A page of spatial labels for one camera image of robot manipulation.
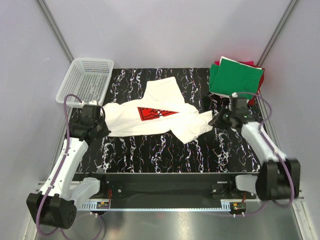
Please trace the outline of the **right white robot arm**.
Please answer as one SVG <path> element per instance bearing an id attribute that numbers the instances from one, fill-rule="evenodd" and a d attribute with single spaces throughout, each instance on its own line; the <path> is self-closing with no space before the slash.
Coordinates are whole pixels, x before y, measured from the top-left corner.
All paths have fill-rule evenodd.
<path id="1" fill-rule="evenodd" d="M 256 175 L 239 174 L 227 185 L 228 195 L 239 198 L 244 192 L 262 201 L 289 200 L 299 196 L 301 164 L 289 158 L 267 135 L 264 122 L 258 122 L 248 108 L 244 92 L 234 92 L 229 106 L 223 107 L 208 123 L 221 130 L 235 129 L 249 143 L 261 167 Z"/>

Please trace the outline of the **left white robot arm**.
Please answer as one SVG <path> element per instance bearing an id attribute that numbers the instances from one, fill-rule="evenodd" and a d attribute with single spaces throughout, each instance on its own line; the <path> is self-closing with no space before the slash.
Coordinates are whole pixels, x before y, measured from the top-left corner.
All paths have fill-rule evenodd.
<path id="1" fill-rule="evenodd" d="M 69 229 L 79 207 L 93 196 L 103 198 L 108 193 L 103 173 L 88 173 L 75 188 L 70 188 L 91 143 L 108 130 L 104 113 L 96 101 L 91 101 L 83 105 L 79 120 L 68 125 L 61 153 L 49 177 L 38 193 L 30 193 L 26 199 L 37 227 Z"/>

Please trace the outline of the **white t shirt red print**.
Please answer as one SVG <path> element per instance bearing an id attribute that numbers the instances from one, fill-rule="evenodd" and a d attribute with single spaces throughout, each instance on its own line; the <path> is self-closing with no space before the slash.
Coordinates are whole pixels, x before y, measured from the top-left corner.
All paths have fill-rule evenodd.
<path id="1" fill-rule="evenodd" d="M 185 102 L 175 77 L 148 81 L 143 98 L 103 106 L 111 137 L 156 135 L 171 131 L 183 144 L 211 131 L 211 111 L 200 113 Z"/>

